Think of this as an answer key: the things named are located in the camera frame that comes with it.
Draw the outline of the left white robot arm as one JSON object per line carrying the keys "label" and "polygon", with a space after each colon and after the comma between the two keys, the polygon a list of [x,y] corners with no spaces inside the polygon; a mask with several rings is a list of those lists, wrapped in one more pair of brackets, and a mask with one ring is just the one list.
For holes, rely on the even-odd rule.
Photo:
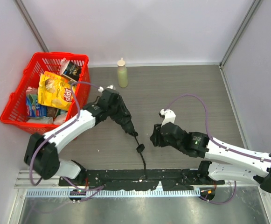
{"label": "left white robot arm", "polygon": [[24,162],[44,180],[57,175],[68,179],[74,185],[82,184],[86,179],[86,169],[74,160],[59,159],[58,155],[77,136],[107,118],[119,124],[125,133],[138,135],[121,95],[116,90],[106,88],[97,102],[86,104],[76,116],[59,127],[44,134],[32,134]]}

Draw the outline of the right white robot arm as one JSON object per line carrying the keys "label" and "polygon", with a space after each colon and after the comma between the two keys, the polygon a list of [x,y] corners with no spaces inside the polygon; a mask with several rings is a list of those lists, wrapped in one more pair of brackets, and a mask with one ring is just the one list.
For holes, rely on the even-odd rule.
{"label": "right white robot arm", "polygon": [[257,184],[271,193],[271,153],[236,147],[200,132],[186,132],[171,122],[156,124],[150,141],[155,147],[173,147],[203,161],[202,175],[213,181],[232,180]]}

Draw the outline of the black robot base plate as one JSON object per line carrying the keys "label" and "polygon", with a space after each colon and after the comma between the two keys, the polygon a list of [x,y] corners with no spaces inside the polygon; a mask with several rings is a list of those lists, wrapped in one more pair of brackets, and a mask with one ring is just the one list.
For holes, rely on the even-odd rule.
{"label": "black robot base plate", "polygon": [[58,185],[61,187],[88,186],[89,189],[108,191],[148,191],[156,190],[161,183],[164,191],[190,190],[194,185],[223,185],[224,180],[214,181],[197,169],[82,169],[81,176],[76,179],[68,178],[67,182],[62,174],[59,177]]}

